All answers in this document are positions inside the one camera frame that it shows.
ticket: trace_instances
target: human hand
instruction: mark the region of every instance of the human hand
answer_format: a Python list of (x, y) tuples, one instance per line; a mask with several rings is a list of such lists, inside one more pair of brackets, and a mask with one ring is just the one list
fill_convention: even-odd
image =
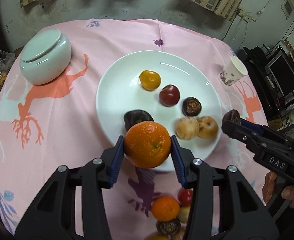
[[(277, 174), (270, 171), (265, 176), (265, 185), (263, 186), (263, 199), (267, 203), (276, 187)], [(285, 187), (281, 193), (283, 199), (291, 200), (290, 208), (294, 208), (294, 186)]]

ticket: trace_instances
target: concrete wall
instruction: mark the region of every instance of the concrete wall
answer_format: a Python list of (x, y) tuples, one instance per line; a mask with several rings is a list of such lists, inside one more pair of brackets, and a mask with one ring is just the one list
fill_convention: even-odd
[[(242, 47), (250, 49), (262, 44), (273, 47), (294, 18), (292, 15), (286, 20), (281, 9), (283, 2), (243, 0), (241, 8), (252, 12), (256, 22), (247, 25), (244, 40), (246, 23), (237, 17), (224, 41), (235, 51), (243, 40)], [(24, 46), (45, 26), (76, 19), (159, 19), (218, 39), (224, 37), (230, 25), (229, 21), (189, 0), (42, 0), (23, 8), (20, 8), (19, 0), (0, 0), (0, 14), (11, 50)], [(294, 31), (289, 41), (294, 47)]]

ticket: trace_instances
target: orange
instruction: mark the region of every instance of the orange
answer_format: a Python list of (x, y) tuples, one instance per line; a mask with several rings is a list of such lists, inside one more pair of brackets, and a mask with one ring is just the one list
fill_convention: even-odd
[(156, 199), (151, 206), (151, 213), (160, 222), (169, 222), (177, 217), (179, 213), (179, 203), (170, 196)]
[(154, 168), (169, 156), (171, 141), (161, 124), (144, 121), (132, 126), (124, 138), (124, 150), (130, 162), (138, 168)]

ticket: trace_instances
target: pink tablecloth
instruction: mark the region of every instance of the pink tablecloth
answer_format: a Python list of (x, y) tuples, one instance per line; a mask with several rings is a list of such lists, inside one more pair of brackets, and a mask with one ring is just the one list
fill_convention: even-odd
[[(71, 41), (66, 71), (50, 84), (32, 86), (23, 78), (18, 58), (0, 94), (0, 214), (11, 233), (59, 165), (83, 166), (110, 147), (96, 118), (95, 93), (106, 69), (126, 54), (161, 50), (182, 57), (211, 81), (223, 114), (235, 108), (247, 120), (267, 124), (249, 77), (230, 87), (219, 81), (218, 73), (234, 54), (220, 40), (158, 20), (79, 20), (45, 29), (51, 28)], [(236, 165), (261, 197), (267, 170), (242, 143), (222, 135), (206, 162), (224, 169)], [(138, 240), (155, 232), (153, 198), (160, 193), (176, 196), (179, 189), (175, 173), (157, 174), (124, 161), (117, 184), (103, 191), (113, 239)], [(76, 229), (82, 234), (79, 192)], [(213, 232), (218, 226), (217, 201), (216, 191)]]

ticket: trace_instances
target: paper cup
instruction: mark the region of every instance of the paper cup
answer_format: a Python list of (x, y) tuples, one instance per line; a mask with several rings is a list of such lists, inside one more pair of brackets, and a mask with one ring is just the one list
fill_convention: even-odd
[(231, 86), (236, 81), (248, 75), (248, 71), (241, 60), (235, 56), (230, 57), (230, 62), (219, 74), (220, 79), (226, 86)]

